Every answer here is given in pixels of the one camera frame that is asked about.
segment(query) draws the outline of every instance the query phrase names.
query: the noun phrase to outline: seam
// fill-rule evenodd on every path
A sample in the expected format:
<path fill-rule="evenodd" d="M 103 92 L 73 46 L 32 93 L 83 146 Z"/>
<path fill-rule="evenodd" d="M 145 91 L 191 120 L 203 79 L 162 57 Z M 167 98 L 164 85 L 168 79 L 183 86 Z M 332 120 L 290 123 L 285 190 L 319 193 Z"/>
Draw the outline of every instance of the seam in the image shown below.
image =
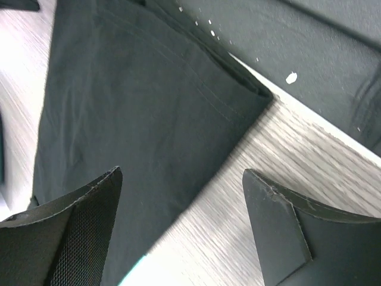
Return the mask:
<path fill-rule="evenodd" d="M 136 30 L 139 30 L 141 31 L 142 33 L 148 35 L 149 37 L 153 38 L 156 42 L 158 42 L 161 46 L 163 46 L 165 49 L 167 49 L 171 54 L 173 54 L 174 56 L 176 56 L 179 60 L 181 60 L 183 63 L 185 63 L 193 72 L 194 74 L 197 76 L 197 78 L 199 79 L 199 81 L 205 86 L 205 88 L 211 93 L 213 94 L 214 97 L 216 97 L 223 105 L 225 105 L 227 108 L 229 108 L 230 110 L 232 110 L 234 113 L 236 113 L 237 115 L 243 117 L 240 113 L 238 113 L 234 108 L 232 108 L 231 106 L 229 106 L 226 102 L 224 102 L 220 97 L 218 97 L 209 87 L 208 85 L 200 78 L 200 76 L 198 75 L 198 73 L 192 68 L 192 66 L 190 66 L 183 58 L 179 57 L 176 53 L 174 53 L 167 45 L 164 45 L 161 41 L 159 41 L 153 34 L 147 32 L 147 31 L 144 31 L 138 27 L 136 27 L 135 25 L 133 25 L 131 22 L 115 15 L 114 13 L 112 13 L 110 10 L 106 10 L 106 9 L 102 9 L 103 12 L 106 12 L 106 13 L 109 13 L 110 15 L 112 15 L 113 17 L 117 18 L 118 20 L 122 21 L 123 23 L 126 23 L 128 25 L 130 25 L 131 27 L 133 27 L 134 29 Z"/>

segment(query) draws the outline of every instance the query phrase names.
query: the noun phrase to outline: dark gray cloth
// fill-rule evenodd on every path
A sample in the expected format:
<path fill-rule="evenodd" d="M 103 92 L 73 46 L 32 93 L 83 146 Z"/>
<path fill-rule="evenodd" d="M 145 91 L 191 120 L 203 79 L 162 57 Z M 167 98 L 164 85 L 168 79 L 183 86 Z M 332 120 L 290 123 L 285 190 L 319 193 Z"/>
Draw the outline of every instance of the dark gray cloth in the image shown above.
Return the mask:
<path fill-rule="evenodd" d="M 160 2 L 182 7 L 199 29 L 213 30 L 216 41 L 344 132 L 356 91 L 381 59 L 363 42 L 281 0 Z M 292 72 L 298 78 L 289 85 Z"/>
<path fill-rule="evenodd" d="M 209 35 L 152 9 L 58 0 L 55 13 L 33 195 L 43 204 L 121 166 L 105 286 L 187 209 L 272 99 Z"/>
<path fill-rule="evenodd" d="M 99 286 L 121 185 L 113 168 L 0 222 L 0 285 Z"/>
<path fill-rule="evenodd" d="M 344 33 L 381 48 L 379 0 L 282 0 Z"/>
<path fill-rule="evenodd" d="M 37 0 L 0 0 L 0 9 L 39 11 Z"/>
<path fill-rule="evenodd" d="M 381 65 L 358 89 L 352 109 L 349 134 L 381 156 Z"/>

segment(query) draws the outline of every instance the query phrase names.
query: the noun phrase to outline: folded fabric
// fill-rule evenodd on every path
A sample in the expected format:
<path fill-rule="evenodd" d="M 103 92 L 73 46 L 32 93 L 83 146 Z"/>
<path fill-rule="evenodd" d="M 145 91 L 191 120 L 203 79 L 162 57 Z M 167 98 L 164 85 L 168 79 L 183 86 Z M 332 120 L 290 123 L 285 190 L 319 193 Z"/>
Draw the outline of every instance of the folded fabric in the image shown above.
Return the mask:
<path fill-rule="evenodd" d="M 0 222 L 0 285 L 100 285 L 122 180 L 115 167 Z"/>
<path fill-rule="evenodd" d="M 36 0 L 0 0 L 0 9 L 39 11 L 40 5 Z"/>
<path fill-rule="evenodd" d="M 42 204 L 121 166 L 106 286 L 187 209 L 272 99 L 227 51 L 166 17 L 130 1 L 57 2 L 33 195 Z"/>

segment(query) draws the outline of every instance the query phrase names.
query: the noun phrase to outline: wooden surface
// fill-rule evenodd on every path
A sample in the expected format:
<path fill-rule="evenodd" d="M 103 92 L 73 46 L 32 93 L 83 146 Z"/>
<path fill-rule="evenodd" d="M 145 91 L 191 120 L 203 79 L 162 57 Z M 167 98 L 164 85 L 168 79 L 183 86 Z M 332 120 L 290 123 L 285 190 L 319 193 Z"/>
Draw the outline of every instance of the wooden surface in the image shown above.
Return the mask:
<path fill-rule="evenodd" d="M 54 5 L 44 0 L 42 8 L 0 12 L 0 108 L 13 212 L 25 209 L 32 191 Z M 263 285 L 242 191 L 246 168 L 331 206 L 381 217 L 381 159 L 252 72 L 277 99 L 151 250 L 181 285 Z"/>

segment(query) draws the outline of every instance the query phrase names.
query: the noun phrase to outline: stitching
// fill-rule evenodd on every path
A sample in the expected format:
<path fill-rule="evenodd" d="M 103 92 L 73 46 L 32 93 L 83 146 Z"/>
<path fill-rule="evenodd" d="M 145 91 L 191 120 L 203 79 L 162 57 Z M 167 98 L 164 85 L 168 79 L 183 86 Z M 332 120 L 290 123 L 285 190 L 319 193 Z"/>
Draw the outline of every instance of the stitching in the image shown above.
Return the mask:
<path fill-rule="evenodd" d="M 111 19 L 107 19 L 107 18 L 104 18 L 104 19 L 106 19 L 106 20 L 109 20 L 112 24 L 114 24 L 115 26 L 117 26 L 118 28 L 120 28 L 120 29 L 122 29 L 122 30 L 125 30 L 127 33 L 129 33 L 130 35 L 132 35 L 132 36 L 134 36 L 134 37 L 137 37 L 137 38 L 139 38 L 139 39 L 141 39 L 141 40 L 143 40 L 143 41 L 145 41 L 146 43 L 148 43 L 149 44 L 149 42 L 147 42 L 144 38 L 142 38 L 142 37 L 140 37 L 140 36 L 138 36 L 138 35 L 136 35 L 136 34 L 133 34 L 131 31 L 128 31 L 127 29 L 125 29 L 124 27 L 121 27 L 121 26 L 119 26 L 117 23 L 115 23 L 115 22 L 113 22 Z M 167 58 L 162 52 L 160 52 L 159 50 L 157 50 L 154 46 L 152 46 L 152 45 L 150 45 L 155 51 L 157 51 L 157 53 L 159 53 L 160 55 L 162 55 L 167 61 L 169 61 L 169 62 L 171 62 L 172 64 L 174 64 L 178 69 L 180 69 L 182 72 L 184 72 L 178 65 L 176 65 L 174 62 L 172 62 L 169 58 Z M 193 83 L 193 82 L 191 82 L 191 84 L 197 89 L 197 91 L 198 91 L 198 93 L 199 94 L 201 94 L 202 95 L 202 97 L 204 97 L 205 99 L 206 99 L 206 101 L 221 115 L 221 116 L 223 116 L 228 122 L 230 122 L 231 124 L 233 124 L 233 122 L 229 119 L 229 118 L 227 118 L 226 116 L 225 116 L 225 114 L 223 114 L 215 105 L 213 105 L 210 101 L 209 101 L 209 99 L 206 97 L 206 95 L 205 94 L 203 94 L 202 92 L 201 92 L 201 90 Z"/>
<path fill-rule="evenodd" d="M 256 174 L 256 171 L 255 171 L 255 170 L 252 169 L 252 171 L 254 172 L 254 175 L 255 175 L 255 177 L 256 177 L 257 179 L 259 179 L 264 185 L 266 185 L 268 188 L 270 188 L 271 190 L 274 191 L 274 188 L 273 188 L 274 186 L 268 184 L 267 181 L 265 181 L 260 175 Z M 285 187 L 285 186 L 282 186 L 282 185 L 280 185 L 280 184 L 278 184 L 278 183 L 276 183 L 276 182 L 273 182 L 273 183 L 275 184 L 275 188 L 276 188 L 277 186 L 280 186 L 281 188 L 284 188 L 284 189 L 290 191 L 293 195 L 295 195 L 295 196 L 297 196 L 297 197 L 303 199 L 304 201 L 308 201 L 308 202 L 311 203 L 311 201 L 310 201 L 311 198 L 309 198 L 309 197 L 307 197 L 307 196 L 303 196 L 303 195 L 299 194 L 298 192 L 295 192 L 295 191 L 293 191 L 293 190 L 291 190 L 291 189 L 289 189 L 289 188 L 287 188 L 287 187 Z M 286 199 L 286 201 L 287 201 L 288 203 L 290 203 L 290 204 L 292 205 L 292 207 L 293 207 L 293 204 L 292 204 L 288 199 Z M 319 207 L 322 207 L 322 208 L 324 208 L 324 209 L 326 209 L 326 210 L 329 210 L 329 211 L 331 211 L 331 212 L 339 213 L 340 215 L 346 215 L 346 216 L 348 216 L 348 215 L 352 215 L 352 216 L 354 216 L 354 217 L 359 217 L 359 218 L 363 218 L 363 219 L 364 219 L 364 217 L 365 217 L 365 218 L 368 218 L 368 219 L 369 219 L 369 218 L 370 218 L 370 219 L 375 219 L 374 221 L 379 221 L 379 220 L 376 219 L 375 217 L 363 216 L 363 215 L 356 214 L 356 213 L 345 212 L 345 211 L 343 211 L 343 210 L 341 210 L 341 209 L 337 209 L 336 207 L 326 207 L 323 203 L 321 203 L 321 202 L 319 202 L 319 201 L 316 201 L 316 202 L 317 202 L 316 204 L 317 204 Z"/>
<path fill-rule="evenodd" d="M 205 88 L 211 93 L 213 94 L 214 97 L 216 97 L 223 105 L 225 105 L 227 108 L 229 108 L 230 110 L 232 110 L 234 113 L 236 113 L 237 115 L 243 117 L 240 113 L 238 113 L 235 109 L 233 109 L 231 106 L 229 106 L 228 104 L 226 104 L 221 98 L 219 98 L 206 84 L 205 82 L 200 78 L 200 76 L 198 75 L 198 73 L 192 68 L 192 66 L 190 66 L 183 58 L 180 58 L 177 54 L 175 54 L 168 46 L 164 45 L 161 41 L 159 41 L 154 35 L 152 35 L 151 33 L 149 32 L 146 32 L 136 26 L 134 26 L 131 22 L 115 15 L 114 13 L 112 13 L 111 11 L 109 10 L 105 10 L 105 9 L 102 9 L 103 12 L 106 12 L 106 13 L 109 13 L 111 14 L 112 16 L 114 16 L 115 18 L 119 19 L 120 21 L 122 21 L 123 23 L 126 23 L 130 26 L 132 26 L 134 29 L 136 30 L 139 30 L 141 31 L 142 33 L 152 37 L 156 42 L 158 42 L 160 45 L 162 45 L 163 47 L 165 47 L 171 54 L 173 54 L 174 56 L 176 56 L 179 60 L 181 60 L 183 63 L 185 63 L 193 72 L 194 74 L 197 76 L 197 78 L 200 80 L 200 82 L 205 86 Z"/>

